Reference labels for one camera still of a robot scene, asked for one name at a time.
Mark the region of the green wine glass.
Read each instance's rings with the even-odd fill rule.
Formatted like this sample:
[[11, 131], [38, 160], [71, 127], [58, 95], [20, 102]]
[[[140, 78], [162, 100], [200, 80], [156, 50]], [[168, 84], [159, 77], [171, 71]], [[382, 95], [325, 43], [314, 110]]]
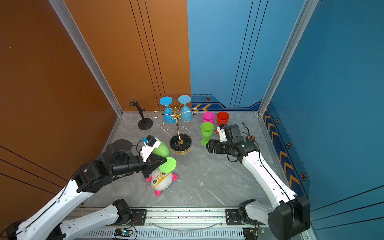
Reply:
[[159, 166], [163, 173], [171, 173], [177, 166], [177, 161], [170, 157], [170, 150], [164, 142], [160, 142], [158, 148], [153, 150], [153, 154], [165, 158], [167, 161]]
[[206, 146], [208, 142], [211, 140], [211, 136], [213, 135], [214, 125], [210, 122], [204, 122], [201, 124], [201, 134], [203, 139], [201, 140], [201, 144]]

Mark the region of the red wine glass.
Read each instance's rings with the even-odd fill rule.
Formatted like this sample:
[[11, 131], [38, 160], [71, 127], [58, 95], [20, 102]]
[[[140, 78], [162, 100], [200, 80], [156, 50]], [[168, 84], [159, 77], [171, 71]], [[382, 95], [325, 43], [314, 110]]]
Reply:
[[219, 134], [218, 129], [220, 129], [221, 125], [227, 125], [229, 121], [230, 115], [227, 112], [219, 112], [217, 113], [217, 124], [218, 127], [216, 129], [216, 133]]

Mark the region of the pink wine glass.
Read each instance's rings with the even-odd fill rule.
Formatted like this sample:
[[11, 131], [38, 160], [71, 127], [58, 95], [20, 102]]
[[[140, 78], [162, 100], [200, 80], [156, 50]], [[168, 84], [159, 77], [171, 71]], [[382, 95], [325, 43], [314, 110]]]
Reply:
[[216, 115], [212, 112], [204, 112], [202, 115], [202, 119], [204, 123], [211, 123], [214, 125], [215, 118], [216, 118]]

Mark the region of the light blue wine glass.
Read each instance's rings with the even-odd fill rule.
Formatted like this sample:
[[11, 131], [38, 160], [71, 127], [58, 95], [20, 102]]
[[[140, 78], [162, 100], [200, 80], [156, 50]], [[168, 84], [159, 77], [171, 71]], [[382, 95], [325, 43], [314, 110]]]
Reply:
[[187, 106], [191, 102], [191, 97], [188, 95], [182, 95], [178, 98], [178, 101], [183, 106], [181, 107], [181, 119], [185, 122], [190, 122], [192, 120], [191, 108]]

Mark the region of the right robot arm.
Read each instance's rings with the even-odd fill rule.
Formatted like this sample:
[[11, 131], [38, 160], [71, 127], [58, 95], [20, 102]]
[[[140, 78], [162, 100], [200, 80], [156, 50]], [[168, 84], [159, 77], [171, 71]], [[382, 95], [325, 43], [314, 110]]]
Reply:
[[270, 206], [254, 199], [242, 202], [238, 214], [230, 214], [229, 220], [244, 225], [254, 225], [254, 235], [259, 235], [259, 223], [267, 224], [278, 240], [288, 240], [304, 231], [310, 224], [310, 201], [298, 196], [278, 177], [264, 160], [255, 137], [242, 136], [237, 125], [220, 125], [219, 139], [208, 139], [204, 144], [211, 154], [234, 157], [236, 162], [248, 169], [266, 193]]

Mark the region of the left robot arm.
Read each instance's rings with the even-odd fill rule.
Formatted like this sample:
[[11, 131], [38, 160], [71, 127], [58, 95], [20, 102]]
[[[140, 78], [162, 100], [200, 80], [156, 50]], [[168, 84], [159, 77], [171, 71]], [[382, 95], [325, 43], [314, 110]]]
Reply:
[[71, 221], [64, 219], [83, 201], [113, 181], [143, 173], [145, 178], [167, 159], [154, 154], [161, 142], [149, 135], [143, 139], [139, 155], [132, 153], [133, 144], [117, 140], [106, 151], [82, 165], [67, 185], [44, 207], [23, 222], [10, 224], [1, 237], [8, 240], [73, 240], [107, 225], [133, 222], [133, 213], [125, 200], [116, 200], [108, 207]]

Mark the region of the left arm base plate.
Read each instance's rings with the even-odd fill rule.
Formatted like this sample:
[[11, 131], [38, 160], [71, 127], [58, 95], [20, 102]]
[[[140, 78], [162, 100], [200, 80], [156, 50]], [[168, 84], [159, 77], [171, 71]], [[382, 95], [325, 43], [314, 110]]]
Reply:
[[143, 226], [147, 217], [146, 209], [129, 210], [119, 215], [114, 225], [117, 226]]

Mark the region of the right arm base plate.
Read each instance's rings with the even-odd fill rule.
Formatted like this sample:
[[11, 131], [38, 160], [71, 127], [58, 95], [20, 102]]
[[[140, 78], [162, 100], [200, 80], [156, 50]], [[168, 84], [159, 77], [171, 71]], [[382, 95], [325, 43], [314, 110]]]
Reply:
[[238, 209], [226, 209], [226, 221], [229, 226], [237, 226], [237, 225], [264, 225], [263, 222], [259, 222], [256, 220], [251, 220], [246, 211], [242, 208]]

